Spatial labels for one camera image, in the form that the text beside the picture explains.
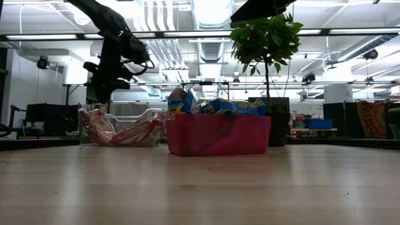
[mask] clear plastic bin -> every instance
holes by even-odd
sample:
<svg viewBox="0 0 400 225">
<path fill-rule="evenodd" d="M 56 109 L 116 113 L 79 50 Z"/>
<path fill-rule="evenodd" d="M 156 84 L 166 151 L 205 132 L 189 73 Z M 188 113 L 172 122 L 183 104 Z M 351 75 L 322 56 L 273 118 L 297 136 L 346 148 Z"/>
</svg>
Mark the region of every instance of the clear plastic bin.
<svg viewBox="0 0 400 225">
<path fill-rule="evenodd" d="M 165 133 L 167 112 L 147 109 L 139 116 L 113 116 L 95 109 L 79 110 L 81 144 L 100 146 L 157 146 Z"/>
</svg>

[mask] security camera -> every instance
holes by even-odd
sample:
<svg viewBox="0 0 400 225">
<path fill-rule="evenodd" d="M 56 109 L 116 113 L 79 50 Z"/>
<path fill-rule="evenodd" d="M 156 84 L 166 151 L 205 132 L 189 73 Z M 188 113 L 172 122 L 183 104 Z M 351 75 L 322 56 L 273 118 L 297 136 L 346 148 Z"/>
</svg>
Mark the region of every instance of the security camera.
<svg viewBox="0 0 400 225">
<path fill-rule="evenodd" d="M 39 61 L 36 64 L 37 68 L 39 69 L 49 69 L 50 62 L 47 56 L 41 56 Z"/>
<path fill-rule="evenodd" d="M 363 58 L 364 58 L 365 60 L 368 60 L 368 59 L 376 59 L 376 58 L 378 57 L 378 55 L 379 55 L 379 54 L 378 54 L 378 51 L 375 50 L 375 49 L 373 49 L 373 50 L 367 52 L 367 53 L 363 56 Z"/>
<path fill-rule="evenodd" d="M 306 74 L 306 75 L 304 75 L 302 77 L 302 81 L 301 82 L 306 82 L 306 83 L 309 84 L 309 83 L 311 83 L 313 81 L 315 81 L 315 74 L 313 72 L 310 72 L 310 73 L 308 73 L 308 74 Z"/>
</svg>

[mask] potted plant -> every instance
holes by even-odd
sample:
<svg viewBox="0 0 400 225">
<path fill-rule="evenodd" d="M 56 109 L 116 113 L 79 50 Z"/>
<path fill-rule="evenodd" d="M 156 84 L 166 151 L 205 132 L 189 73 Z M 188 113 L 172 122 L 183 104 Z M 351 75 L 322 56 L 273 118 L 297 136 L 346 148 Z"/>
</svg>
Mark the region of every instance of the potted plant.
<svg viewBox="0 0 400 225">
<path fill-rule="evenodd" d="M 243 22 L 232 22 L 231 39 L 234 41 L 232 55 L 243 66 L 243 73 L 251 68 L 250 76 L 260 74 L 257 65 L 265 64 L 267 84 L 267 116 L 272 117 L 269 137 L 270 146 L 284 146 L 290 115 L 288 112 L 274 112 L 269 95 L 269 67 L 274 65 L 279 73 L 286 60 L 298 52 L 298 32 L 302 24 L 294 22 L 291 14 L 280 14 Z"/>
</svg>

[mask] blue bin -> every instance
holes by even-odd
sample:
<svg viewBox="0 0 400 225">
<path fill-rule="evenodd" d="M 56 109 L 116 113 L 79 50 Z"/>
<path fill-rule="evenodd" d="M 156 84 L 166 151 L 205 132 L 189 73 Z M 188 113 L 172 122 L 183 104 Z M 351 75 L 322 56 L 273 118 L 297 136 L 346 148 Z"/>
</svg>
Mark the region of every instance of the blue bin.
<svg viewBox="0 0 400 225">
<path fill-rule="evenodd" d="M 332 119 L 308 119 L 304 121 L 308 129 L 332 129 Z"/>
</svg>

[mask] plant pot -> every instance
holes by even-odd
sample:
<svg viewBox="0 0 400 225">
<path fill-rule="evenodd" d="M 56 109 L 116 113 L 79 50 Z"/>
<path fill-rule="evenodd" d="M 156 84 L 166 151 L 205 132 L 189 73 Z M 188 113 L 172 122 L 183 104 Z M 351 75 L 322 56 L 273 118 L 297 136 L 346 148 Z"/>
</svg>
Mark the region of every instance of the plant pot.
<svg viewBox="0 0 400 225">
<path fill-rule="evenodd" d="M 271 132 L 269 132 L 269 147 L 284 147 L 288 133 L 290 113 L 272 112 L 267 116 L 271 117 Z"/>
</svg>

